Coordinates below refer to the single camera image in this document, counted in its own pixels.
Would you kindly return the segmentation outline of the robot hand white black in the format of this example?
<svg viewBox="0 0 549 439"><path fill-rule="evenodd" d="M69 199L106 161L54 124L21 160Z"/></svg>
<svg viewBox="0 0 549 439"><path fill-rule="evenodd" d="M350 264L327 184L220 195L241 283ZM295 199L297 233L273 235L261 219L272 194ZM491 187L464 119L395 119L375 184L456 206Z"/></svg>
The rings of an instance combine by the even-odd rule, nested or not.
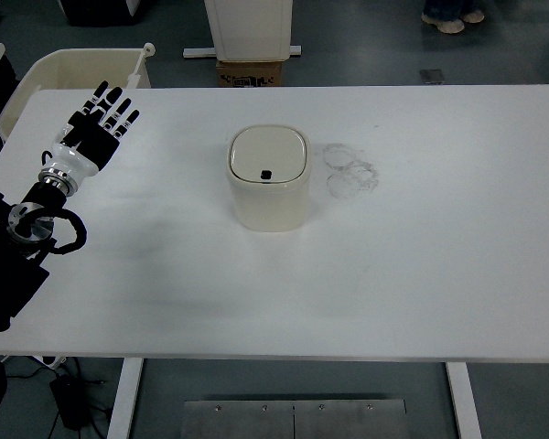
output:
<svg viewBox="0 0 549 439"><path fill-rule="evenodd" d="M52 146L47 169L65 176L72 186L103 170L140 112L123 97L123 89L103 81L91 98L72 114Z"/></svg>

